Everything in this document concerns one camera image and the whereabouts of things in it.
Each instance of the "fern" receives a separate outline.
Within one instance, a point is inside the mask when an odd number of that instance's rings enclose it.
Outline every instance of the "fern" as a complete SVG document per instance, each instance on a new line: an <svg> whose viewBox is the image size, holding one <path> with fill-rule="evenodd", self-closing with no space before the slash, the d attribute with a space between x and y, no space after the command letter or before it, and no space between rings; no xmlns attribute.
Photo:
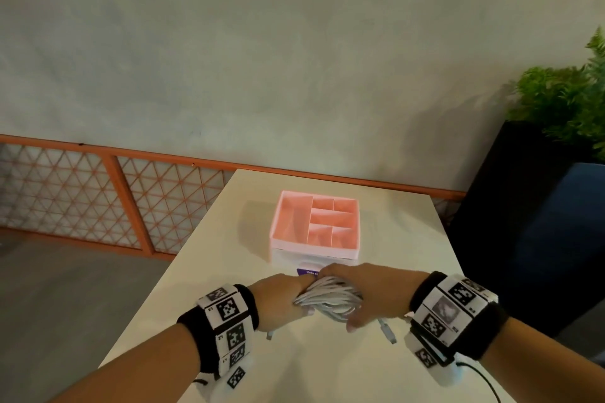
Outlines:
<svg viewBox="0 0 605 403"><path fill-rule="evenodd" d="M590 144L605 161L605 37L599 27L586 45L593 56L580 68L532 67L517 83L520 99L508 119L527 121L568 145Z"/></svg>

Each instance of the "white cable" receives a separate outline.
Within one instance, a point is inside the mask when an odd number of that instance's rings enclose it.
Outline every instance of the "white cable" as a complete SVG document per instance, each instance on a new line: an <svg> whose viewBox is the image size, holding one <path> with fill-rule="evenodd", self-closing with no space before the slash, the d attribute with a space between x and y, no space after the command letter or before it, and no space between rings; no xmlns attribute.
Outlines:
<svg viewBox="0 0 605 403"><path fill-rule="evenodd" d="M364 299L361 292L349 285L345 280L338 277L323 277L316 280L307 288L306 292L294 300L299 306L311 306L332 320L346 323L349 315L353 313ZM378 319L382 333L391 344L397 342L397 338L384 319ZM268 332L267 339L271 339L273 332Z"/></svg>

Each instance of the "purple label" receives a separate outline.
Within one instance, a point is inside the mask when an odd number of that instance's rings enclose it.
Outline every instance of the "purple label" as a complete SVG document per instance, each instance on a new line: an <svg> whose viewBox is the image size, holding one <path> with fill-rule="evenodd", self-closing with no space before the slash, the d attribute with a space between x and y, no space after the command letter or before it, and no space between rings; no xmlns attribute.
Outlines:
<svg viewBox="0 0 605 403"><path fill-rule="evenodd" d="M302 270L301 268L297 269L298 275L305 275L305 274L313 274L313 275L319 275L320 272L319 271L313 271L313 270Z"/></svg>

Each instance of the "tabletop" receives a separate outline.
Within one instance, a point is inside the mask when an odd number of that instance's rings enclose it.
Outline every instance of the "tabletop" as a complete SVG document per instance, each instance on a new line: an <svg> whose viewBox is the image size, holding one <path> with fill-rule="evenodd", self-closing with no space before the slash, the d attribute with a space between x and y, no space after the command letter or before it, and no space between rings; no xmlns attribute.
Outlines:
<svg viewBox="0 0 605 403"><path fill-rule="evenodd" d="M295 268L268 262L268 232L282 190L359 200L359 262L410 270L461 273L435 212L422 194L238 170L208 214L134 315L106 363L169 327L195 301L224 283L254 281ZM440 387L404 345L408 326L389 322L390 344L378 323L354 333L319 312L253 338L255 365L238 385L237 402L489 402L488 385L471 370L453 387ZM491 378L503 402L513 400ZM203 402L192 385L182 403Z"/></svg>

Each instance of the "concrete floor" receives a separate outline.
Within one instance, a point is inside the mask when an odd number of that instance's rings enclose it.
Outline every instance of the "concrete floor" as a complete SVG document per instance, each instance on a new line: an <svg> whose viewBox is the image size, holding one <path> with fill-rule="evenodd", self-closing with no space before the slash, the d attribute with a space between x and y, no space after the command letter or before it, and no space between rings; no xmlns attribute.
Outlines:
<svg viewBox="0 0 605 403"><path fill-rule="evenodd" d="M0 235L0 401L43 402L96 369L168 265Z"/></svg>

